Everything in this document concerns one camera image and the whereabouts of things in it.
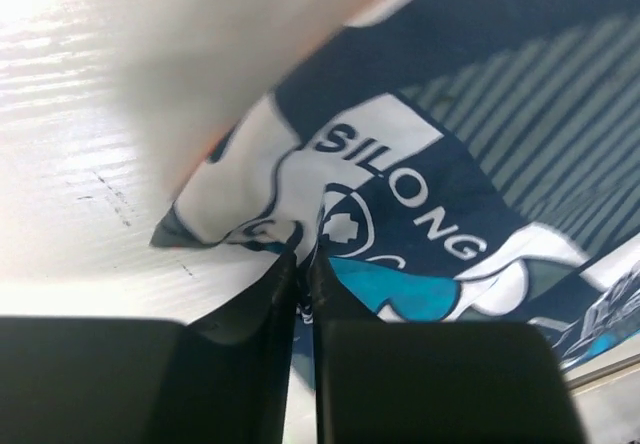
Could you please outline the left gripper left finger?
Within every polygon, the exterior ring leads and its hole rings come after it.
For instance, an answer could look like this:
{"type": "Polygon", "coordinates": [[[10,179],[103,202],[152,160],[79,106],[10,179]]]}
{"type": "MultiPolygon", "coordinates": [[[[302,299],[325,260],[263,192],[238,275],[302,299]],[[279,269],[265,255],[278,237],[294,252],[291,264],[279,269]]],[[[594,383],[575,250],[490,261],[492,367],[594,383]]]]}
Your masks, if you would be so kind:
{"type": "Polygon", "coordinates": [[[5,317],[5,443],[278,443],[296,259],[217,310],[169,320],[5,317]]]}

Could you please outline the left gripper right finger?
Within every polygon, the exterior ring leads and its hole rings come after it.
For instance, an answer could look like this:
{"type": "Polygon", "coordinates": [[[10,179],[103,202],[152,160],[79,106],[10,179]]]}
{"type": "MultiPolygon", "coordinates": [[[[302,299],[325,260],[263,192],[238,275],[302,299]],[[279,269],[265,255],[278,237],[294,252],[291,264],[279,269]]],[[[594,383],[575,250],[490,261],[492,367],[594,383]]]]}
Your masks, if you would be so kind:
{"type": "Polygon", "coordinates": [[[319,253],[313,302],[321,443],[583,443],[543,336],[524,323],[387,323],[319,253]]]}

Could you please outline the colourful patterned shorts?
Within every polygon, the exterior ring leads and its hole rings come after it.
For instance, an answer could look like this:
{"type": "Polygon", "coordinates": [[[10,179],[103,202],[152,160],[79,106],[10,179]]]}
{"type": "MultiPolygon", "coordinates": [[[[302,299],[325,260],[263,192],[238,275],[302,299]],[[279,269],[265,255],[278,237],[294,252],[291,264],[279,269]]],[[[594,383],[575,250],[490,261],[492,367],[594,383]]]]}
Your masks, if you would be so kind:
{"type": "Polygon", "coordinates": [[[215,145],[156,248],[326,258],[385,320],[639,331],[639,0],[380,0],[215,145]]]}

